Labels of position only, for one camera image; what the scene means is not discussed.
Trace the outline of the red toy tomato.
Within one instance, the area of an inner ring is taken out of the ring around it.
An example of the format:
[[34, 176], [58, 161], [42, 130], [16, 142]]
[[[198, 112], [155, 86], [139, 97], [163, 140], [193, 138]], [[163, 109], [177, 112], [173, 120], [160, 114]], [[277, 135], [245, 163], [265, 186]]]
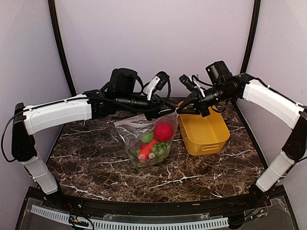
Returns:
[[168, 142], [173, 136], [173, 127], [167, 123], [159, 123], [154, 129], [154, 138], [157, 142]]

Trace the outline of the green toy cucumber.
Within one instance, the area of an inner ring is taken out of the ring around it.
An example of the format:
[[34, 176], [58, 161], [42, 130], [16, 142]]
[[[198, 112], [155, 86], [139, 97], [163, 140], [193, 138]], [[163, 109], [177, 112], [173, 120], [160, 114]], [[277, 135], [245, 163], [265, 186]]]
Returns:
[[142, 138], [141, 138], [141, 142], [142, 143], [150, 143], [151, 141], [154, 140], [154, 133], [150, 132], [145, 134]]

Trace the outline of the clear zip top bag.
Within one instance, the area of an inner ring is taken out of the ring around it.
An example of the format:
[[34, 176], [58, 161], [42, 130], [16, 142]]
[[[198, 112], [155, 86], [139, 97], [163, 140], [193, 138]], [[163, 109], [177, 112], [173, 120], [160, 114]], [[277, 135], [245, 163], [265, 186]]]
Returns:
[[132, 164], [143, 168], [159, 164], [168, 157], [178, 127], [178, 114], [170, 113], [152, 121], [137, 115], [114, 125]]

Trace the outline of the yellow plastic basket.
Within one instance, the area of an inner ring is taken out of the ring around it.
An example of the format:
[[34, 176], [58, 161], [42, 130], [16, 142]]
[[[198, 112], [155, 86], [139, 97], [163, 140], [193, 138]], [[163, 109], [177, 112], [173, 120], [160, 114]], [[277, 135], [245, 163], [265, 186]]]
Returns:
[[188, 154], [201, 156], [219, 153], [230, 138], [230, 132], [220, 113], [209, 108], [210, 115], [181, 114], [179, 128]]

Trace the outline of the red toy chili pepper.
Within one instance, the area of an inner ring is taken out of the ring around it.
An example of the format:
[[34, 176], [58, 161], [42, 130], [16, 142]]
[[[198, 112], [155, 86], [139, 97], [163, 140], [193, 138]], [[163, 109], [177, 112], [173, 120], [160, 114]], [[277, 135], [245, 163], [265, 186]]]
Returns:
[[147, 160], [149, 159], [149, 154], [152, 152], [153, 147], [157, 143], [156, 139], [153, 139], [149, 143], [141, 143], [141, 151], [138, 153], [139, 160]]

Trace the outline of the green toy grapes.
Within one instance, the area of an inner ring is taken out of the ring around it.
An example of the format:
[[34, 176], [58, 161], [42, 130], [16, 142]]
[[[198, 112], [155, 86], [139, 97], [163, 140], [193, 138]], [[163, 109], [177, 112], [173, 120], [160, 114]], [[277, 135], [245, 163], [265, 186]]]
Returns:
[[153, 148], [152, 153], [159, 158], [166, 158], [169, 155], [171, 142], [157, 142]]

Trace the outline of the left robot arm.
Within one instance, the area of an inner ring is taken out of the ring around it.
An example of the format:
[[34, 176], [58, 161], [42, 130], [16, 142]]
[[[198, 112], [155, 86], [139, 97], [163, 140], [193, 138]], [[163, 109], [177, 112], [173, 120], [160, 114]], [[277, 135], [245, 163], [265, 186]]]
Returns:
[[74, 97], [45, 103], [15, 106], [12, 123], [12, 157], [7, 162], [20, 162], [38, 183], [44, 194], [57, 209], [63, 209], [68, 199], [61, 193], [60, 185], [48, 170], [35, 148], [34, 134], [66, 123], [99, 119], [114, 115], [117, 111], [143, 113], [147, 120], [159, 118], [174, 112], [156, 94], [164, 86], [171, 92], [170, 77], [164, 71], [158, 72], [147, 84], [143, 84], [134, 70], [114, 69], [110, 80], [98, 90], [90, 90]]

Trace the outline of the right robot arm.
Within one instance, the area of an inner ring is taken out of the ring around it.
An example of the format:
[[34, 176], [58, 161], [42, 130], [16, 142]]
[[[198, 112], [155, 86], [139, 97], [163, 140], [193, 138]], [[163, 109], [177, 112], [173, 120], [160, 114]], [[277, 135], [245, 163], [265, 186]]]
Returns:
[[222, 101], [244, 99], [270, 112], [290, 129], [291, 134], [281, 152], [248, 189], [244, 205], [255, 208], [264, 202], [270, 189], [298, 163], [306, 159], [307, 108], [247, 73], [233, 75], [223, 61], [206, 67], [211, 80], [203, 90], [197, 77], [182, 75], [180, 82], [191, 92], [177, 109], [178, 114], [210, 115], [212, 106]]

